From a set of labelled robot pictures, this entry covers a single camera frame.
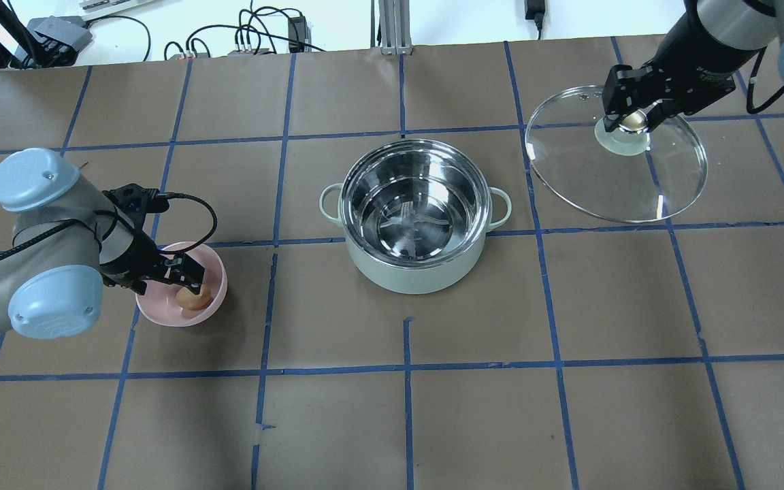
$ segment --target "brown egg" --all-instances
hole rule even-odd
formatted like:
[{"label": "brown egg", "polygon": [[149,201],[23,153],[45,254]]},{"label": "brown egg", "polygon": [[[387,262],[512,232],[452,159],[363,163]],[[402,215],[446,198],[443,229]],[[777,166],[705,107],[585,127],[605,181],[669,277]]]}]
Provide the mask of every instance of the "brown egg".
[{"label": "brown egg", "polygon": [[206,284],[201,286],[201,291],[198,295],[194,295],[192,291],[187,288],[181,288],[177,292],[177,297],[174,298],[178,306],[184,310],[204,310],[211,304],[211,289]]}]

